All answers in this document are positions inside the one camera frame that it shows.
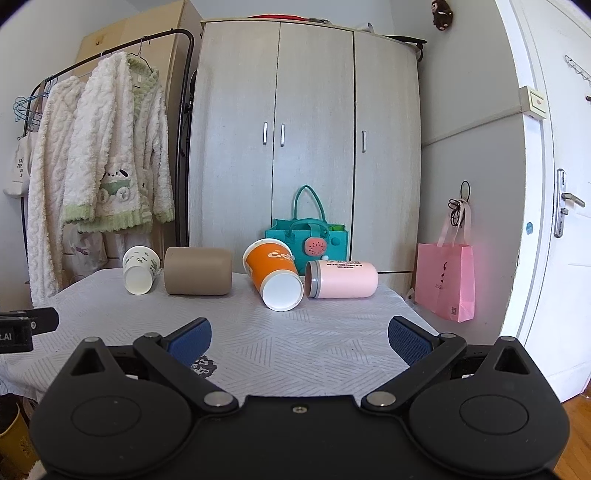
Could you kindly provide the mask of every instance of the door handle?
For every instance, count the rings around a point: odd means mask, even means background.
[[[580,207],[585,207],[585,202],[582,201],[579,197],[577,197],[576,195],[573,195],[572,193],[563,193],[562,194],[562,199],[563,200],[572,200],[573,202],[575,202],[577,205],[579,205]]]
[[[555,194],[556,198],[554,200],[555,210],[554,210],[554,236],[556,238],[562,238],[564,233],[564,222],[566,220],[566,216],[569,214],[569,209],[566,208],[566,201],[571,200],[575,202],[580,207],[585,207],[585,202],[582,201],[576,195],[572,193],[565,192],[566,190],[566,172],[559,168],[556,171],[556,188]]]

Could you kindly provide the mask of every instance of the white fluffy jacket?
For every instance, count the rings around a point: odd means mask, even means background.
[[[80,98],[64,189],[64,221],[80,232],[149,231],[152,212],[173,219],[162,88],[140,62],[103,59]],[[132,72],[147,78],[134,87]]]
[[[83,82],[70,77],[51,89],[31,161],[27,247],[35,307],[61,290],[64,175],[74,113],[83,88]]]

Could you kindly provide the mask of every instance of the white door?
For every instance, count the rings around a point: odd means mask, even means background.
[[[540,301],[525,341],[564,401],[582,392],[591,374],[591,102],[586,99],[591,84],[564,57],[591,72],[591,36],[546,0],[523,3],[544,72],[554,170],[562,168],[566,192],[587,203],[583,208],[566,201],[564,233],[550,242]]]
[[[271,221],[278,22],[213,22],[203,34],[189,161],[189,245],[242,254]]]
[[[354,122],[352,32],[282,23],[273,218],[291,218],[296,191],[309,184],[323,202],[327,221],[350,229]],[[312,196],[303,194],[298,217],[318,216]]]
[[[387,38],[355,32],[355,79],[351,259],[371,262],[380,273],[411,273],[421,181],[415,52]]]

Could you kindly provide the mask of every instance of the white paper cup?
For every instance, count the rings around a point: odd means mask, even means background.
[[[129,293],[143,295],[152,288],[160,258],[151,248],[138,245],[123,256],[123,283]]]

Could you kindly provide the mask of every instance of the white tablecloth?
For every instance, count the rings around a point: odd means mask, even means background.
[[[311,396],[368,391],[407,368],[390,348],[388,323],[401,315],[433,330],[392,290],[371,298],[304,300],[290,312],[265,307],[250,279],[234,274],[223,297],[170,296],[158,275],[152,290],[129,294],[122,270],[102,270],[49,302],[55,332],[34,337],[34,350],[0,355],[0,394],[40,398],[74,348],[88,336],[129,345],[145,332],[167,335],[197,317],[212,325],[212,344],[197,368],[243,401],[247,394]]]

